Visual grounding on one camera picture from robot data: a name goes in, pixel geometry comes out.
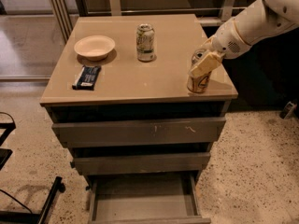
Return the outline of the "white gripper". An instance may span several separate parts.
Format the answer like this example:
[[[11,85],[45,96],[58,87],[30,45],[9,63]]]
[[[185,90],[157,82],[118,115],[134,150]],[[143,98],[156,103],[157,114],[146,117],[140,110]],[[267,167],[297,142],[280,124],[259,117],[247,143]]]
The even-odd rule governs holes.
[[[225,59],[237,58],[250,50],[251,45],[242,39],[235,19],[231,18],[221,25],[217,32],[203,43],[201,48],[204,50],[197,50],[192,56],[190,77],[208,74],[221,65],[223,56]]]

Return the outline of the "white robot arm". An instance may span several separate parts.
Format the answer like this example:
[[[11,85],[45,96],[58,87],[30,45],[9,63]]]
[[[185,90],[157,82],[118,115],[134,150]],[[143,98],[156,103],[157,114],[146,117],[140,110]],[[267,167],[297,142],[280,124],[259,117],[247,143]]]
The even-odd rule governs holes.
[[[259,41],[298,27],[299,0],[256,0],[221,25],[201,47],[202,56],[192,65],[190,77],[216,69],[223,59],[246,53]]]

